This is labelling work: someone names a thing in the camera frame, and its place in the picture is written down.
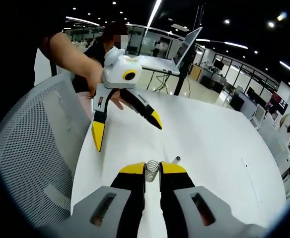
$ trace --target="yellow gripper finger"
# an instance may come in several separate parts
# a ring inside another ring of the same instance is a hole
[[[101,151],[101,147],[102,147],[104,126],[105,126],[104,123],[101,123],[98,121],[93,121],[93,124],[92,124],[92,136],[93,136],[96,149],[99,152]]]
[[[160,118],[159,118],[159,115],[156,111],[152,112],[148,121],[159,129],[163,128],[161,121],[160,121]]]

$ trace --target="monitor screen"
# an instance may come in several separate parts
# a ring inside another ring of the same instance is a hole
[[[288,103],[276,92],[273,93],[270,103],[283,115],[288,108]]]
[[[222,70],[223,66],[224,66],[224,64],[223,64],[221,61],[219,61],[219,60],[217,60],[217,59],[215,60],[215,62],[214,62],[214,67],[216,67],[216,68]]]
[[[246,92],[249,98],[253,99],[254,90],[253,88],[249,87],[248,91]]]
[[[173,60],[176,65],[176,67],[179,66],[180,62],[183,60],[185,54],[188,52],[191,45],[194,43],[195,39],[197,38],[199,32],[201,31],[202,27],[199,27],[198,29],[194,30],[193,32],[189,33],[181,46],[179,47],[176,55],[174,56]]]

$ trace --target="person's arm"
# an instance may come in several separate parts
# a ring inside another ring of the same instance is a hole
[[[44,38],[40,50],[58,66],[85,77],[91,91],[101,83],[102,66],[78,51],[65,34]]]

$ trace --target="coil spring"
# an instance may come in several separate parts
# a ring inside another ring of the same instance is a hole
[[[145,170],[146,181],[153,182],[158,171],[159,171],[159,163],[154,160],[148,161],[146,164],[146,170]]]

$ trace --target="white table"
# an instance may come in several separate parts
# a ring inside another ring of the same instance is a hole
[[[231,206],[240,221],[268,227],[286,205],[279,169],[265,142],[242,113],[208,103],[143,92],[163,130],[134,111],[108,107],[104,144],[95,149],[88,131],[78,160],[71,206],[101,185],[110,186],[126,165],[181,157],[196,186]],[[139,237],[167,237],[159,205],[159,177],[146,183],[146,208]]]

